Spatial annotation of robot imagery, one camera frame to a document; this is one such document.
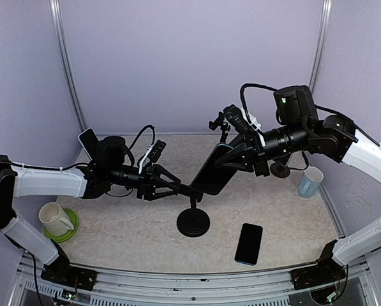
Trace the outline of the folding plate phone stand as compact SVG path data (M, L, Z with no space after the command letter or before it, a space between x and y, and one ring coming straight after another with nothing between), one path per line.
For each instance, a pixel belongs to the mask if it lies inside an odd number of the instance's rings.
M288 167L287 163L277 161L270 165L270 172L275 177L284 179L290 175L290 168Z

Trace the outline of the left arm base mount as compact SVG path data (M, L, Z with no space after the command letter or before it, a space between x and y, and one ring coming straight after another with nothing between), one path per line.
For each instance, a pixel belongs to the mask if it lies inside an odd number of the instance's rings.
M65 252L58 244L54 244L58 257L53 263L44 264L41 278L56 284L92 291L96 282L97 272L88 268L70 265Z

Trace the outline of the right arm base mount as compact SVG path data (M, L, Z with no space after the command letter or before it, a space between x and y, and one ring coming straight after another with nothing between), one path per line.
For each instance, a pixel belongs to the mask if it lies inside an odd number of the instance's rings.
M332 250L337 240L325 245L316 264L304 268L296 268L290 272L295 290L320 286L330 282L345 279L347 268L332 259Z

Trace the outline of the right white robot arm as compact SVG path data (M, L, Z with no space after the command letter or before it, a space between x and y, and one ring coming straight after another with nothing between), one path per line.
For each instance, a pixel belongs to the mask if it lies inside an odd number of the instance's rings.
M244 92L258 88L273 92L276 119L281 127L263 132L250 115ZM239 133L235 147L216 160L218 168L253 172L268 176L268 160L277 160L294 152L322 154L344 163L381 183L381 144L367 135L352 119L334 110L320 120L320 106L314 104L306 85L275 89L247 83L240 88L242 107L228 106L223 116Z

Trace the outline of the black pole phone stand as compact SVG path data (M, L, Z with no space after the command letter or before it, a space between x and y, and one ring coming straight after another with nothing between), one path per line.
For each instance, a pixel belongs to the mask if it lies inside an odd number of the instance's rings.
M209 129L215 131L217 128L221 131L220 142L226 143L230 126L225 121L225 115L223 112L219 112L217 118L214 121L209 121Z
M202 201L204 194L184 184L180 184L179 194L190 198L190 208L183 210L177 217L177 229L186 237L201 237L210 227L207 213L197 208L197 203Z

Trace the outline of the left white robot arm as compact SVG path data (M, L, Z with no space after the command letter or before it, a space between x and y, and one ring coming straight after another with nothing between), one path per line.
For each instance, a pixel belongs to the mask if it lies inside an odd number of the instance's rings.
M69 196L96 199L113 185L134 189L137 198L153 201L179 194L181 181L156 164L163 142L156 142L145 154L148 163L135 166L125 139L108 136L96 140L88 150L87 164L50 168L14 163L0 155L0 232L27 250L46 266L59 282L67 284L75 278L60 246L40 233L13 208L13 199L24 196Z

